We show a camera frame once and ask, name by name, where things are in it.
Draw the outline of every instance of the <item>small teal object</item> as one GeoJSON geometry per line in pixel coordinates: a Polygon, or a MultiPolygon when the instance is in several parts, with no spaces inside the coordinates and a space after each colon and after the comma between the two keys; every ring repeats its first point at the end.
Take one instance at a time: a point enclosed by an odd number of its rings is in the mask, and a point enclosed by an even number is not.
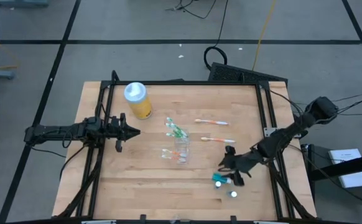
{"type": "Polygon", "coordinates": [[[232,183],[232,180],[226,177],[222,177],[220,173],[214,173],[213,177],[211,177],[213,181],[220,181],[222,184],[230,184],[232,183]]]}
{"type": "Polygon", "coordinates": [[[216,181],[214,184],[216,189],[219,189],[221,187],[221,182],[220,181],[216,181]]]}
{"type": "Polygon", "coordinates": [[[238,193],[236,193],[235,191],[230,191],[227,192],[228,196],[230,196],[231,198],[236,198],[236,196],[238,196],[238,193]]]}

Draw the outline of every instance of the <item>concrete floor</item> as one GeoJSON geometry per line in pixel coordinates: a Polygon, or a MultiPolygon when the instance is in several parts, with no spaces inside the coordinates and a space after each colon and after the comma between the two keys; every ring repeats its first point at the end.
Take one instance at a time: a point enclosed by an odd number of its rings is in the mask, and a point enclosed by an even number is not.
{"type": "MultiPolygon", "coordinates": [[[[362,0],[349,0],[362,29],[362,0]]],[[[45,9],[2,8],[2,40],[61,40],[75,0],[51,0],[45,9]]],[[[197,19],[164,9],[177,0],[82,0],[70,40],[216,39],[225,1],[197,19]]],[[[206,13],[211,1],[199,0],[190,10],[206,13]]],[[[271,0],[230,0],[222,39],[258,39],[271,0]]],[[[342,1],[280,0],[265,39],[359,40],[342,1]]],[[[67,45],[45,108],[42,124],[70,124],[75,119],[82,84],[107,80],[115,69],[122,80],[207,80],[203,51],[210,44],[67,45]]],[[[6,45],[21,61],[17,77],[0,80],[0,209],[21,156],[24,130],[32,124],[59,45],[6,45]]],[[[220,44],[228,64],[251,69],[256,45],[220,44]]],[[[209,61],[221,62],[216,54],[209,61]]],[[[0,65],[12,63],[0,50],[0,65]]],[[[362,45],[262,45],[258,72],[289,79],[294,101],[317,96],[331,99],[362,93],[362,45]]],[[[354,100],[340,102],[340,106],[354,100]]],[[[362,113],[362,104],[349,113],[362,113]]],[[[362,116],[339,116],[317,126],[304,142],[332,149],[359,148],[362,116]]],[[[57,143],[39,148],[66,154],[57,143]]],[[[49,218],[64,159],[31,152],[8,221],[49,218]]],[[[362,188],[354,189],[362,197],[362,188]]],[[[329,181],[317,182],[316,206],[324,220],[362,223],[362,204],[329,181]]]]}

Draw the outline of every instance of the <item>bottle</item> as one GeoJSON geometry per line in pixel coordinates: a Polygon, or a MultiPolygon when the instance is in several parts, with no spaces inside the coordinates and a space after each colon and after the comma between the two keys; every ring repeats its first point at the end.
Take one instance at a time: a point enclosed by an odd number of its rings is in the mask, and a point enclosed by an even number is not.
{"type": "Polygon", "coordinates": [[[152,114],[152,105],[146,87],[139,82],[133,82],[124,89],[124,97],[138,119],[147,119],[152,114]]]}

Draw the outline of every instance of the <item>wooden table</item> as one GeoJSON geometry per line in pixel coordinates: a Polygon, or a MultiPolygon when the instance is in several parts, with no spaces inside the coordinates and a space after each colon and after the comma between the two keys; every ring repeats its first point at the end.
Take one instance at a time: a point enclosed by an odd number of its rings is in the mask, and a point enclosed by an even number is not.
{"type": "MultiPolygon", "coordinates": [[[[100,82],[86,82],[81,94],[76,122],[92,116],[100,82]]],[[[243,174],[245,186],[224,185],[215,190],[211,176],[225,152],[222,142],[203,142],[201,137],[230,138],[238,154],[262,139],[261,120],[254,86],[216,85],[152,85],[147,86],[153,105],[149,119],[133,116],[123,96],[124,85],[115,86],[111,115],[126,113],[128,125],[141,134],[123,143],[123,152],[114,149],[115,139],[106,141],[95,207],[95,219],[139,219],[146,214],[150,220],[173,217],[191,220],[276,220],[274,199],[267,167],[258,164],[251,170],[252,179],[243,174]],[[165,118],[171,117],[190,133],[190,160],[178,165],[162,159],[162,149],[172,149],[174,139],[167,137],[165,118]],[[227,121],[229,126],[197,124],[194,119],[227,121]],[[229,198],[227,190],[235,190],[229,198]]],[[[271,90],[287,96],[283,82],[271,82],[271,90]]],[[[262,92],[265,105],[265,94],[262,92]]],[[[272,94],[278,127],[293,122],[290,104],[272,94]]],[[[298,146],[298,140],[291,144],[298,146]]],[[[74,141],[69,158],[81,146],[74,141]]],[[[60,182],[53,214],[59,214],[73,199],[81,185],[87,150],[77,155],[66,167],[60,182]]],[[[284,153],[290,189],[302,205],[316,215],[304,161],[299,151],[289,147],[284,153]]],[[[284,195],[280,189],[284,216],[287,216],[284,195]]],[[[86,214],[90,193],[85,200],[86,214]]]]}

